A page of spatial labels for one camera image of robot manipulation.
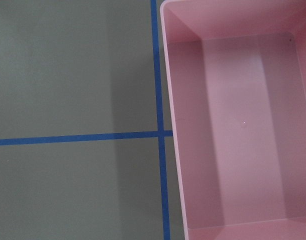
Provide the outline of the pink plastic bin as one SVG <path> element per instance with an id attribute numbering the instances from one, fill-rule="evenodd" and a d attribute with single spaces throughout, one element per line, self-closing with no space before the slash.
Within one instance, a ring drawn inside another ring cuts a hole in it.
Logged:
<path id="1" fill-rule="evenodd" d="M 185 238 L 306 240 L 306 0 L 160 16 Z"/>

